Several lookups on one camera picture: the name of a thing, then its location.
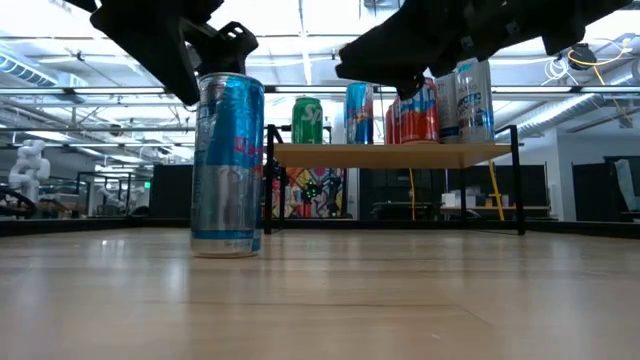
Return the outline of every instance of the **wooden shelf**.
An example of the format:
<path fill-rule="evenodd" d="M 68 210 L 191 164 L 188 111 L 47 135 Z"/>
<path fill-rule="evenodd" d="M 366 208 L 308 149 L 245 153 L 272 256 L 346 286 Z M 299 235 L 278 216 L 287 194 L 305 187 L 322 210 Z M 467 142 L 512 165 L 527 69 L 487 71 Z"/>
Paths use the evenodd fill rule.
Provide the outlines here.
<path fill-rule="evenodd" d="M 511 152 L 509 145 L 275 144 L 282 166 L 361 169 L 462 169 Z"/>

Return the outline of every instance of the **shelf leg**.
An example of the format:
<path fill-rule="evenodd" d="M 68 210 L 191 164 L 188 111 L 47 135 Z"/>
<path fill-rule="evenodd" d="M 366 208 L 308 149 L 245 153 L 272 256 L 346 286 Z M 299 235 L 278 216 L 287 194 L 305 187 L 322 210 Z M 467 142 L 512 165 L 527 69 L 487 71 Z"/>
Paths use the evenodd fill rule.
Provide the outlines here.
<path fill-rule="evenodd" d="M 280 168 L 280 230 L 284 229 L 284 215 L 285 215 L 285 200 L 287 198 L 287 183 L 289 178 L 287 176 L 287 168 Z"/>
<path fill-rule="evenodd" d="M 460 169 L 460 219 L 462 227 L 467 226 L 467 175 L 465 168 Z"/>
<path fill-rule="evenodd" d="M 271 235 L 273 224 L 273 141 L 275 138 L 275 125 L 267 126 L 267 169 L 265 170 L 265 192 L 264 192 L 264 233 Z"/>
<path fill-rule="evenodd" d="M 511 134 L 511 159 L 513 162 L 513 186 L 515 188 L 516 202 L 516 221 L 518 226 L 518 235 L 524 235 L 527 232 L 524 220 L 524 204 L 522 203 L 522 179 L 520 174 L 520 143 L 518 140 L 518 127 L 509 126 Z"/>

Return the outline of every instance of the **green soda can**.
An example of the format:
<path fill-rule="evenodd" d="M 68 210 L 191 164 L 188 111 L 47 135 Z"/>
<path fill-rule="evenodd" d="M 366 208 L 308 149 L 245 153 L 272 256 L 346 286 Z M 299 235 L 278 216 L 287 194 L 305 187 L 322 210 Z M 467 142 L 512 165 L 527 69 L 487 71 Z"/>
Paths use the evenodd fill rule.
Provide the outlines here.
<path fill-rule="evenodd" d="M 294 144 L 322 144 L 322 119 L 320 100 L 308 97 L 296 99 L 291 141 Z"/>

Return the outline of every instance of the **white can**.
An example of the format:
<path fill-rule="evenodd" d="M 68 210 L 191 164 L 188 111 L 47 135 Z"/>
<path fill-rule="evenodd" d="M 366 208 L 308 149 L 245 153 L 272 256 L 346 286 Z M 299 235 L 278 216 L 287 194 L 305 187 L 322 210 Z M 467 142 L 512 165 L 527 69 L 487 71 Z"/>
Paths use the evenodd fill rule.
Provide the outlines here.
<path fill-rule="evenodd" d="M 456 95 L 456 75 L 451 73 L 436 80 L 438 118 L 440 120 L 440 142 L 457 144 L 460 126 L 458 125 L 458 100 Z"/>
<path fill-rule="evenodd" d="M 489 62 L 471 59 L 458 64 L 456 94 L 460 143 L 494 142 Z"/>

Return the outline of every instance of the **aluminum can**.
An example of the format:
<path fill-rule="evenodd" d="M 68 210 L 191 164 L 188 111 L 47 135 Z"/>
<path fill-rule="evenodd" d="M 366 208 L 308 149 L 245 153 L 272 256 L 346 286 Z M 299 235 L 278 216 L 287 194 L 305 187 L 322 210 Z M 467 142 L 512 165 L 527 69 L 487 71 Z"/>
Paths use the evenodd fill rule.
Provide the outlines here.
<path fill-rule="evenodd" d="M 491 69 L 488 61 L 471 59 L 458 64 L 456 98 L 460 143 L 494 142 Z"/>
<path fill-rule="evenodd" d="M 193 174 L 191 250 L 246 257 L 260 250 L 264 87 L 215 73 L 200 80 Z"/>
<path fill-rule="evenodd" d="M 420 91 L 400 103 L 400 143 L 437 142 L 439 132 L 436 86 L 427 79 Z"/>
<path fill-rule="evenodd" d="M 387 109 L 387 113 L 384 116 L 384 143 L 387 145 L 393 145 L 395 144 L 395 138 L 394 138 L 394 130 L 395 130 L 395 122 L 394 122 L 394 114 L 393 114 L 393 105 L 389 105 L 389 108 Z"/>
<path fill-rule="evenodd" d="M 458 100 L 456 75 L 451 73 L 436 80 L 436 105 L 440 122 L 440 142 L 457 144 L 460 136 L 458 125 Z"/>
<path fill-rule="evenodd" d="M 320 100 L 302 97 L 293 106 L 292 142 L 294 144 L 322 144 L 322 106 Z"/>
<path fill-rule="evenodd" d="M 373 144 L 373 88 L 365 83 L 347 87 L 345 101 L 347 144 Z"/>
<path fill-rule="evenodd" d="M 393 143 L 398 145 L 400 142 L 400 97 L 396 96 L 393 101 Z"/>

